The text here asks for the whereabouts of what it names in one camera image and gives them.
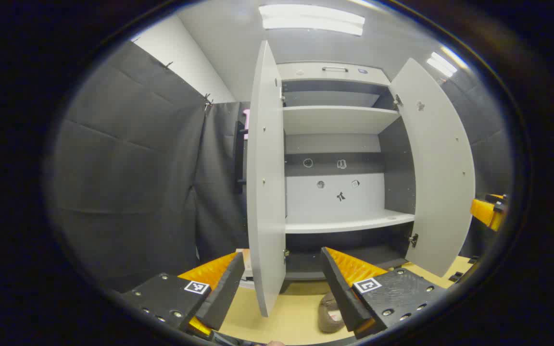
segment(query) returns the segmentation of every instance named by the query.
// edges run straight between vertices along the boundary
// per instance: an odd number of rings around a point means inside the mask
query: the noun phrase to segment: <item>beige floor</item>
[[[412,263],[403,267],[440,287],[448,288],[453,284],[448,280],[450,276],[457,271],[465,273],[470,269],[468,260],[456,258],[442,278]],[[317,328],[317,306],[328,291],[325,281],[292,283],[277,298],[270,317],[264,318],[260,315],[255,291],[239,287],[219,332],[262,343],[277,340],[286,345],[317,344],[353,336],[345,328],[332,334],[322,333]]]

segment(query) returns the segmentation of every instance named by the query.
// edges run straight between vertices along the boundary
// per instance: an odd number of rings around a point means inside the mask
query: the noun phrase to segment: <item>fluorescent light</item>
[[[365,24],[364,17],[321,6],[279,4],[259,10],[264,29],[324,29],[360,36]]]
[[[455,73],[457,72],[457,68],[453,66],[453,64],[449,63],[446,59],[444,59],[442,56],[437,54],[436,52],[431,53],[431,57],[435,59],[437,62],[442,64],[448,71]]]
[[[360,6],[365,6],[368,9],[383,11],[383,9],[381,9],[378,5],[371,4],[370,2],[365,1],[365,0],[348,0],[348,1],[349,2],[354,2],[355,4],[358,4]]]
[[[442,72],[446,77],[452,77],[453,72],[448,70],[446,66],[442,65],[439,61],[436,61],[435,59],[428,59],[427,63],[433,67],[435,67],[439,72]]]
[[[450,57],[450,59],[453,59],[453,61],[457,63],[457,65],[459,65],[460,68],[463,68],[463,69],[468,68],[466,62],[464,62],[461,58],[459,58],[459,55],[456,55],[455,52],[453,52],[452,50],[446,47],[442,47],[441,50],[443,50],[444,53],[446,53],[446,55]]]

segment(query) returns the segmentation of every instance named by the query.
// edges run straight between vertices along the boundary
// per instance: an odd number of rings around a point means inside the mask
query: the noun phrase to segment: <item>cabinet door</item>
[[[425,69],[409,59],[389,89],[414,159],[416,207],[407,260],[444,276],[459,254],[471,222],[475,195],[471,147],[448,96]]]
[[[262,316],[286,276],[286,196],[281,77],[267,41],[255,65],[247,153],[249,250]]]

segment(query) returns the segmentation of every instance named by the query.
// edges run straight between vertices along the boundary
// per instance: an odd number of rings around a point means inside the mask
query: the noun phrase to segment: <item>black curtain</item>
[[[80,87],[53,150],[61,236],[92,276],[127,291],[197,265],[192,183],[204,99],[126,42]]]
[[[197,244],[202,262],[249,247],[245,192],[234,191],[235,124],[245,123],[248,102],[207,108],[193,182]]]

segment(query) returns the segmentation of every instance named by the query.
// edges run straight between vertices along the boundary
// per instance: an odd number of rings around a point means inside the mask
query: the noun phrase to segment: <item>white wall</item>
[[[211,94],[215,103],[235,98],[176,15],[155,24],[132,39],[164,65],[183,78],[200,94]]]
[[[305,4],[341,9],[365,17],[362,37],[325,30],[264,30],[260,4],[284,0],[205,0],[179,10],[185,28],[198,42],[226,86],[239,101],[251,100],[253,72],[260,41],[268,39],[277,63],[333,61],[383,68],[394,78],[413,58],[434,77],[440,72],[426,64],[440,43],[411,20],[389,11],[376,11],[356,1],[305,0]]]

